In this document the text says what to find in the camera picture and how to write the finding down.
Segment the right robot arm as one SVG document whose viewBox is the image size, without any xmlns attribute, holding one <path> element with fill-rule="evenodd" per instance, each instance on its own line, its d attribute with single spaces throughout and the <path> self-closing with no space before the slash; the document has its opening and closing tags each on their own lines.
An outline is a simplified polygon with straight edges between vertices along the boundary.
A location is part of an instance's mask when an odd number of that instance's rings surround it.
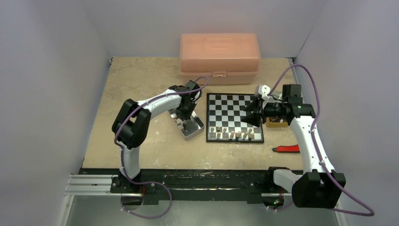
<svg viewBox="0 0 399 226">
<path fill-rule="evenodd" d="M 259 127 L 268 117 L 285 119 L 299 146 L 303 175 L 284 167 L 269 167 L 265 188 L 271 192 L 284 188 L 298 208 L 334 208 L 342 193 L 339 187 L 345 186 L 346 179 L 343 173 L 336 172 L 322 145 L 317 144 L 313 106 L 303 102 L 300 85 L 283 85 L 282 101 L 277 104 L 269 103 L 270 91 L 266 85 L 255 88 L 255 99 L 244 109 L 250 114 L 241 121 Z"/>
</svg>

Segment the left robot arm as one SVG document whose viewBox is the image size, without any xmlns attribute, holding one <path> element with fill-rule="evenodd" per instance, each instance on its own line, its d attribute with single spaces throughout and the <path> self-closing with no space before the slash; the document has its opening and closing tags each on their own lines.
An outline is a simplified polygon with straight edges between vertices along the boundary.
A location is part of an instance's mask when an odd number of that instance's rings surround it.
<svg viewBox="0 0 399 226">
<path fill-rule="evenodd" d="M 120 172 L 124 176 L 122 187 L 128 192 L 140 188 L 139 149 L 147 137 L 150 122 L 163 113 L 173 112 L 180 127 L 191 119 L 202 95 L 202 87 L 190 80 L 185 85 L 173 85 L 146 100 L 127 99 L 113 125 L 114 143 L 121 148 Z"/>
</svg>

